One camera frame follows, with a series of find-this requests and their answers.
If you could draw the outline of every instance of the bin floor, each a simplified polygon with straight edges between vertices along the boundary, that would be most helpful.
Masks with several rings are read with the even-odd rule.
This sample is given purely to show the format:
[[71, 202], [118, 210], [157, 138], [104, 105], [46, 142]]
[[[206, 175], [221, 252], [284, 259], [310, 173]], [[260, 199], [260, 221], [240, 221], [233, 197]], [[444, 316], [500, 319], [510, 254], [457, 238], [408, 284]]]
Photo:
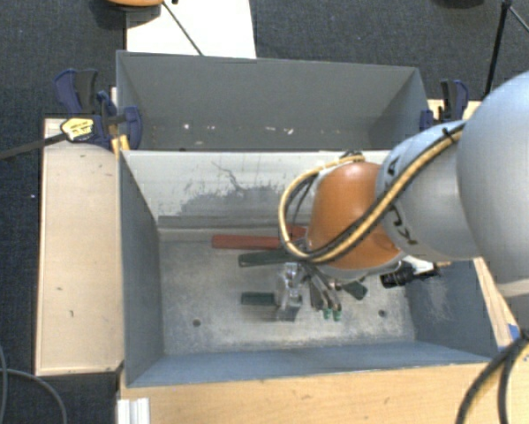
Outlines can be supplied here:
[[365, 280], [368, 294], [361, 301], [339, 292], [340, 322], [310, 307], [307, 286], [296, 321], [280, 322], [274, 307], [241, 305], [240, 299], [243, 292], [272, 292], [281, 266], [242, 269], [239, 250], [214, 249], [210, 238], [177, 242], [173, 232], [173, 240], [161, 236], [159, 246], [167, 355], [414, 339], [404, 289], [383, 289], [377, 276]]

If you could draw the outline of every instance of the yellow cable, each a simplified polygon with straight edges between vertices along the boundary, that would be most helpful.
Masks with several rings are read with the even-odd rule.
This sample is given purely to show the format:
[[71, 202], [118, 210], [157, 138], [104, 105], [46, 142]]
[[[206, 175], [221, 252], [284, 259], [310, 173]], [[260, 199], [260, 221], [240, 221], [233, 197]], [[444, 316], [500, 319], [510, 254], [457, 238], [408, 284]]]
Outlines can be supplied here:
[[[333, 260], [333, 258], [337, 257], [345, 249], [355, 244], [357, 240], [359, 240], [370, 229], [370, 226], [376, 221], [377, 218], [380, 217], [380, 215], [386, 210], [386, 208], [395, 199], [395, 197], [405, 188], [406, 184], [412, 178], [412, 176], [417, 174], [417, 172], [421, 168], [423, 168], [423, 166], [425, 166], [427, 163], [432, 161], [442, 151], [444, 151], [446, 148], [448, 148], [449, 146], [451, 146], [452, 144], [460, 140], [461, 135], [462, 135], [462, 130], [451, 133], [450, 136], [444, 138], [439, 143], [435, 144], [433, 147], [431, 147], [430, 149], [425, 151], [423, 154], [421, 154], [419, 157], [417, 157], [400, 175], [399, 179], [391, 185], [391, 187], [383, 195], [382, 199], [378, 202], [376, 207], [366, 217], [365, 221], [351, 234], [351, 236], [347, 240], [341, 242], [338, 246], [335, 246], [333, 249], [331, 249], [324, 255], [313, 258], [313, 259], [311, 259], [311, 255], [309, 253], [301, 251], [290, 240], [290, 235], [289, 235], [289, 232], [287, 231], [287, 225], [285, 222], [284, 208], [285, 208], [286, 201], [288, 197], [290, 196], [291, 192], [293, 191], [293, 189], [301, 181], [305, 180], [306, 178], [309, 178], [310, 176], [314, 174], [317, 174], [317, 172], [321, 171], [322, 168], [311, 170], [309, 172], [306, 172], [300, 175], [285, 190], [285, 192], [282, 195], [282, 198], [280, 199], [280, 204], [278, 207], [278, 222], [280, 225], [280, 237], [282, 238], [283, 245], [285, 246], [286, 250], [290, 254], [293, 254], [299, 259], [310, 260], [315, 263], [327, 262], [327, 261]], [[337, 166], [339, 164], [349, 162], [350, 159], [351, 157], [348, 157], [346, 159], [338, 159], [338, 161], [328, 163], [323, 168], [330, 168], [332, 166]]]
[[307, 178], [310, 178], [311, 176], [315, 176], [316, 174], [320, 173], [323, 170], [327, 170], [329, 168], [333, 168], [335, 166], [342, 165], [344, 163], [350, 163], [350, 162], [364, 162], [364, 156], [363, 155], [352, 155], [349, 157], [343, 157], [336, 159], [332, 162], [328, 162], [320, 167], [314, 168], [313, 170], [306, 171], [305, 173], [300, 174], [297, 178], [295, 178], [285, 189], [285, 191], [282, 194], [282, 197], [280, 198], [280, 204], [278, 206], [278, 222], [280, 226], [280, 237], [282, 238], [287, 250], [291, 252], [292, 254], [296, 255], [299, 258], [309, 258], [309, 254], [299, 250], [291, 241], [291, 235], [288, 231], [287, 223], [285, 221], [285, 213], [284, 209], [286, 207], [286, 202], [288, 200], [288, 197], [290, 196], [291, 192], [304, 180]]

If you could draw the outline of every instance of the blue clamp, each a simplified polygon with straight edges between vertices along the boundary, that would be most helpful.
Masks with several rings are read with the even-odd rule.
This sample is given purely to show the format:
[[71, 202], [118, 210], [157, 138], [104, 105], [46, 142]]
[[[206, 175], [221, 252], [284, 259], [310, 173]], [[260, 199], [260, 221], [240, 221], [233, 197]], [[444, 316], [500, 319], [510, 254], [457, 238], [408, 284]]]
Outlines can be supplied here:
[[435, 124], [459, 121], [468, 107], [468, 87], [460, 80], [441, 80], [444, 107], [439, 107], [439, 117], [435, 119], [433, 111], [421, 111], [419, 131], [433, 127]]
[[97, 71], [93, 69], [60, 72], [54, 78], [58, 102], [64, 105], [70, 117], [86, 116], [94, 121], [94, 135], [84, 142], [111, 150], [111, 140], [115, 136], [110, 134], [109, 127], [116, 125], [118, 133], [128, 137], [130, 148], [138, 149], [142, 139], [142, 119], [138, 107], [125, 107], [118, 115], [117, 106], [105, 91], [94, 93], [96, 78]]
[[444, 108], [439, 107], [439, 122], [459, 121], [468, 107], [468, 87], [460, 80], [441, 80]]

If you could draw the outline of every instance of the dark gray carpet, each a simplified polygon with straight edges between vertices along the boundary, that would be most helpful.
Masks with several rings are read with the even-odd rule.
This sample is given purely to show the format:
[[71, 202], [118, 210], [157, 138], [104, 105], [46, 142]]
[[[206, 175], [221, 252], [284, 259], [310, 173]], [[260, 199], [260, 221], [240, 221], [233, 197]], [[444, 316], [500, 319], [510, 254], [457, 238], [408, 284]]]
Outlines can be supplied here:
[[[514, 0], [529, 23], [529, 0]], [[499, 0], [251, 0], [259, 57], [397, 64], [421, 70], [429, 97], [441, 78], [484, 89]], [[125, 16], [99, 0], [0, 0], [0, 149], [38, 139], [46, 114], [62, 111], [50, 82], [68, 67], [115, 83], [114, 52]], [[509, 17], [498, 85], [529, 69], [529, 36]], [[0, 163], [0, 337], [11, 367], [31, 370], [39, 234], [39, 154]], [[114, 420], [114, 375], [54, 379], [70, 422]], [[35, 385], [11, 381], [6, 422], [59, 422]]]

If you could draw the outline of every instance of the gray bin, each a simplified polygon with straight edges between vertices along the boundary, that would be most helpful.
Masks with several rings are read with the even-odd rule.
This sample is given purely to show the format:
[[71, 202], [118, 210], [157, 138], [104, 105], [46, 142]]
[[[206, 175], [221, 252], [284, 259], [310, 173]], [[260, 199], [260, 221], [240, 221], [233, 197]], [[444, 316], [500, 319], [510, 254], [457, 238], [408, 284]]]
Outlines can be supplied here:
[[[239, 251], [211, 247], [216, 233], [275, 235], [280, 193], [301, 171], [340, 155], [328, 149], [391, 148], [415, 131], [427, 106], [416, 70], [124, 52], [117, 58], [118, 103], [140, 106], [147, 135], [141, 150], [124, 152], [119, 163], [130, 386], [469, 363], [497, 352], [471, 263], [407, 288], [384, 290], [369, 277], [363, 300], [342, 292], [340, 322], [325, 321], [307, 296], [295, 322], [278, 322], [270, 308], [240, 304], [242, 292], [271, 292], [278, 266], [242, 269]], [[310, 76], [322, 76], [322, 85], [300, 82]], [[290, 98], [284, 93], [291, 87], [298, 92]], [[218, 90], [221, 110], [211, 94]], [[202, 129], [210, 121], [215, 129]], [[220, 126], [226, 121], [242, 135], [214, 137], [229, 130]], [[302, 220], [308, 215], [305, 205]]]

